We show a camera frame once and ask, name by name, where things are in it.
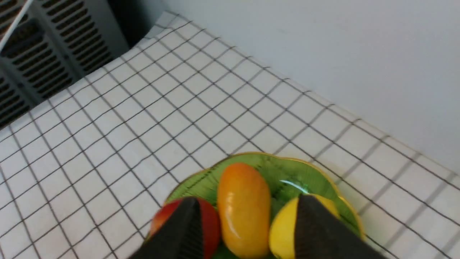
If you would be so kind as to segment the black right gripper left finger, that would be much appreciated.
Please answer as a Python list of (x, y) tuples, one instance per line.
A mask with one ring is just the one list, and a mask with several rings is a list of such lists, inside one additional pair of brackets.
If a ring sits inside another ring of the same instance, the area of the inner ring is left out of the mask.
[(185, 197), (166, 204), (152, 221), (153, 231), (130, 259), (203, 259), (200, 203)]

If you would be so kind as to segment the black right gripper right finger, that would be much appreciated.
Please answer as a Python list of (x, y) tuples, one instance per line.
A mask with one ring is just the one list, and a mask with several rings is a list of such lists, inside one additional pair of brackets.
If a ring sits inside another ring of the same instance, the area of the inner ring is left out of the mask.
[(294, 231), (296, 259), (384, 259), (312, 195), (299, 195)]

